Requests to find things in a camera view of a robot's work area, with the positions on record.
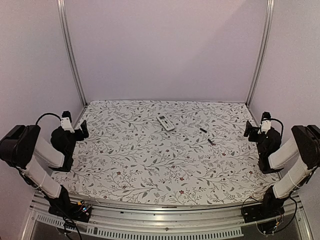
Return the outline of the white remote control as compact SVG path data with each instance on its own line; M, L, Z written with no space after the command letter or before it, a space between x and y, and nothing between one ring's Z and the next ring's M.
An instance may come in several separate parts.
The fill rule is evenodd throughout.
M166 131L172 131L175 129L175 126L172 124L172 122L164 115L159 115L156 117L156 119L159 121L159 123L162 125L162 127Z

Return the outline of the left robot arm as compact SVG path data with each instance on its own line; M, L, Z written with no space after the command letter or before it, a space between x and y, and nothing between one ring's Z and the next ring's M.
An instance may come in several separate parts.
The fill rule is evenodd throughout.
M51 133L50 142L40 136L39 125L16 125L0 141L0 159L18 170L21 177L42 191L50 206L63 217L70 217L80 208L72 203L65 187L52 179L39 164L47 162L53 171L69 172L76 143L89 137L86 121L78 129L61 125Z

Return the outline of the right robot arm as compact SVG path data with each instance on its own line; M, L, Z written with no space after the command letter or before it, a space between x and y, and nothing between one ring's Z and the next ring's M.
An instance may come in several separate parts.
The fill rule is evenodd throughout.
M316 125L294 125L292 137L282 142L283 134L272 127L272 119L264 118L260 126L247 121L244 136L256 144L258 167L263 174L282 171L291 160L295 163L286 174L263 194L258 213L269 218L280 213L292 193L306 184L320 167L320 129Z

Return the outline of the floral patterned table mat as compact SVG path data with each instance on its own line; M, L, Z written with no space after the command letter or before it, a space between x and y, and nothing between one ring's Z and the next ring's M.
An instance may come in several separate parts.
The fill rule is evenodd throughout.
M162 127L160 115L174 130ZM243 103L101 100L87 106L82 120L89 137L76 144L71 170L51 175L71 194L220 205L259 200L279 180L258 167L256 145L244 137L252 116Z

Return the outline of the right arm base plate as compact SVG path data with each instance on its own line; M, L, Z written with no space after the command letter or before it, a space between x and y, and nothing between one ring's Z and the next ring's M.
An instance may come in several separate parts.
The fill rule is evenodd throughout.
M283 207L277 209L265 208L262 203L244 206L241 209L241 214L245 223L251 223L277 217L284 213L285 210Z

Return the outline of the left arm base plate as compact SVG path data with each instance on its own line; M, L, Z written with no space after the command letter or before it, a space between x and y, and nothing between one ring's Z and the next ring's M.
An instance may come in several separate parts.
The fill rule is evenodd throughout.
M48 212L59 217L68 217L74 221L88 223L92 213L92 205L83 200L77 203L71 202L70 205L63 205L51 201Z

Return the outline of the front aluminium rail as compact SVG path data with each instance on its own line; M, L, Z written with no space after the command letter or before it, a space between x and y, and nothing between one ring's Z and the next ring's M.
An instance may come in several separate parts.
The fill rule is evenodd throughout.
M92 205L88 222L64 227L61 217L49 213L45 198L35 193L23 227L23 240L313 240L303 204L293 195L284 204L275 233L260 227L271 218L246 222L243 203L226 205L150 205L86 197Z

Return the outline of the left aluminium frame post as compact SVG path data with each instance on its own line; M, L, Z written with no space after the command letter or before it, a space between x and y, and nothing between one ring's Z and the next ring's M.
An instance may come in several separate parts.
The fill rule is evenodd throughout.
M80 102L83 107L86 107L88 103L85 97L83 85L81 83L81 78L78 71L77 62L76 62L76 58L75 58L75 54L72 46L71 34L68 26L66 4L64 0L57 0L56 2L57 2L60 26L62 30L62 37L63 37L65 49L66 49L68 62L70 65L71 74L73 77L73 81L74 81L75 88L77 90Z

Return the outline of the aluminium frame post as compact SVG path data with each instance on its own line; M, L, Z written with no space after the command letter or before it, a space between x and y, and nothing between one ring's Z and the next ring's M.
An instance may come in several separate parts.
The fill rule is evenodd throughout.
M265 12L265 18L264 18L264 24L263 24L263 31L262 31L262 37L260 41L260 47L258 51L258 56L255 64L255 68L253 71L252 81L249 87L249 92L246 98L246 106L250 108L254 94L258 85L260 73L263 67L263 62L266 54L266 50L268 47L268 40L270 37L270 31L272 28L272 21L273 21L273 14L274 14L274 7L275 7L275 1L274 0L268 0L266 2L266 12Z
M85 97L83 85L81 83L81 78L78 71L77 62L76 62L76 58L75 58L75 54L72 46L71 34L68 26L66 4L64 0L57 0L56 2L57 2L60 26L62 30L62 37L63 37L65 49L66 49L68 62L70 65L71 74L73 77L73 81L74 81L75 88L77 90L80 102L83 107L86 107L88 103Z

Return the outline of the right aluminium frame post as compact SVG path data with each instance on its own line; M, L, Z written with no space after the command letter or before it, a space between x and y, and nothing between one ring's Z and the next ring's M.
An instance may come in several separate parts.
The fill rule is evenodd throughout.
M265 12L265 18L264 18L264 24L263 24L263 31L262 31L262 37L260 41L260 47L258 51L258 56L255 64L255 68L253 71L252 81L249 87L249 92L246 98L246 106L250 108L254 94L258 85L260 73L263 67L263 62L266 54L266 50L268 47L268 40L270 37L270 31L272 28L272 21L273 21L273 14L274 14L274 7L275 7L275 1L274 0L268 0L266 2L266 12Z

